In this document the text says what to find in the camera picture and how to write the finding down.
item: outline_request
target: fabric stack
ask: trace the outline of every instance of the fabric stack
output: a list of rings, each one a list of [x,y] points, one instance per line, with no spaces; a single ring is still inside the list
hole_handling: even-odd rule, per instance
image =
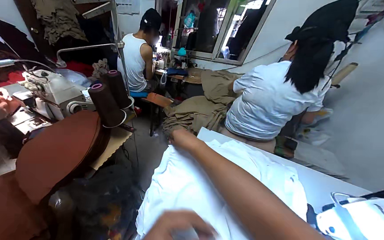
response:
[[[257,178],[306,221],[306,194],[294,168],[271,161],[260,151],[233,140],[206,144]],[[198,163],[185,151],[169,146],[140,206],[136,239],[149,232],[164,210],[174,209],[195,211],[215,228],[217,239],[249,239]]]
[[[235,100],[228,85],[240,75],[228,71],[205,70],[201,73],[204,96],[186,99],[175,107],[165,107],[168,118],[163,122],[163,131],[169,135],[174,127],[181,126],[198,133],[201,127],[218,131],[226,117],[228,104]]]
[[[99,60],[96,63],[93,63],[93,80],[100,79],[103,74],[107,74],[109,72],[108,60],[104,58],[103,60]]]
[[[76,14],[78,10],[70,0],[31,0],[37,19],[45,26],[44,38],[54,45],[61,37],[71,36],[88,41],[79,26]]]

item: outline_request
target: white fabric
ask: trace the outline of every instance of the white fabric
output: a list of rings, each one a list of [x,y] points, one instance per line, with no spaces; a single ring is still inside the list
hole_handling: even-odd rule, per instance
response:
[[[145,40],[138,39],[132,33],[127,34],[122,39],[125,43],[123,48],[125,56],[125,70],[127,71],[128,87],[132,92],[141,92],[146,88],[146,79],[143,76],[145,61],[140,54],[140,47],[147,44]],[[122,61],[118,57],[118,71],[123,72]]]
[[[261,181],[298,216],[306,220],[304,188],[294,168],[271,161],[243,143],[207,143]],[[136,239],[143,238],[164,210],[194,210],[219,233],[217,239],[248,239],[205,172],[185,151],[169,146],[155,169],[136,219]]]
[[[233,84],[233,91],[242,94],[235,99],[226,115],[225,125],[233,133],[269,140],[276,137],[291,117],[315,112],[323,107],[324,95],[331,83],[320,80],[310,92],[301,94],[291,82],[285,81],[290,61],[260,65]]]

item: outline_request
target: white sewing machine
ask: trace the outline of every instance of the white sewing machine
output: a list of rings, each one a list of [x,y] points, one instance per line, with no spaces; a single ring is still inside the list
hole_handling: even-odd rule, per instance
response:
[[[92,102],[86,102],[83,88],[71,83],[61,74],[47,70],[25,71],[24,81],[19,82],[30,92],[14,93],[25,105],[53,120],[62,120],[84,109],[95,110]]]
[[[317,215],[321,232],[335,240],[384,240],[384,199],[348,199],[340,205],[335,199],[334,208]]]

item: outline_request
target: forearm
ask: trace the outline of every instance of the forearm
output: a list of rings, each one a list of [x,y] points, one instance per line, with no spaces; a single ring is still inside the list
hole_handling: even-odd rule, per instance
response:
[[[255,239],[323,239],[264,184],[204,142],[189,152]]]

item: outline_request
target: window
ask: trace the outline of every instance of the window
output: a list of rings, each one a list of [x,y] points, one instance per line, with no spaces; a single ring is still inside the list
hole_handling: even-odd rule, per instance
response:
[[[241,65],[274,3],[184,0],[176,21],[174,48],[185,47],[196,58]]]

